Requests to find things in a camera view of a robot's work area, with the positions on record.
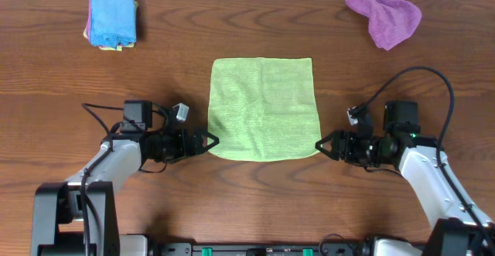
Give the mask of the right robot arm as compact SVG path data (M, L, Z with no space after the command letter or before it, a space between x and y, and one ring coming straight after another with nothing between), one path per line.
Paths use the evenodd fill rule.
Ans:
M347 112L356 131L335 130L316 149L366 172L395 172L420 202L432 232L423 247L389 237L372 237L352 246L354 255L492 255L494 222L469 197L448 163L442 144L424 136L413 101L388 101L384 135L373 134L370 115Z

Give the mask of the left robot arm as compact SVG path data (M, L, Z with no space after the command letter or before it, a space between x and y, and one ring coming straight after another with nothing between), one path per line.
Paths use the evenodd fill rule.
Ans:
M168 109L152 101L126 101L119 110L122 121L104 129L100 150L85 167L36 190L32 256L156 254L146 236L120 234L116 193L129 177L144 172L149 159L168 166L220 142L204 128L181 128L189 112L182 103Z

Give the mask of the green microfiber cloth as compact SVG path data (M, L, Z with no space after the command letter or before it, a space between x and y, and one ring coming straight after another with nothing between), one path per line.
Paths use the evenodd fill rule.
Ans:
M312 60L223 58L213 62L208 130L222 159L274 162L317 153L321 139Z

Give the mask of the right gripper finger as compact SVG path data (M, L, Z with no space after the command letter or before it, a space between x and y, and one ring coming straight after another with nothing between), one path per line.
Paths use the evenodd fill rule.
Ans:
M318 140L316 142L316 146L325 145L327 142L331 142L335 137L336 137L336 131L332 131L327 136L325 136L322 139Z
M327 156L328 158L330 158L332 160L336 160L336 151L334 151L333 148L326 149L324 147L324 144L321 144L321 143L316 143L315 148L319 152L321 152L322 154L324 154L325 156Z

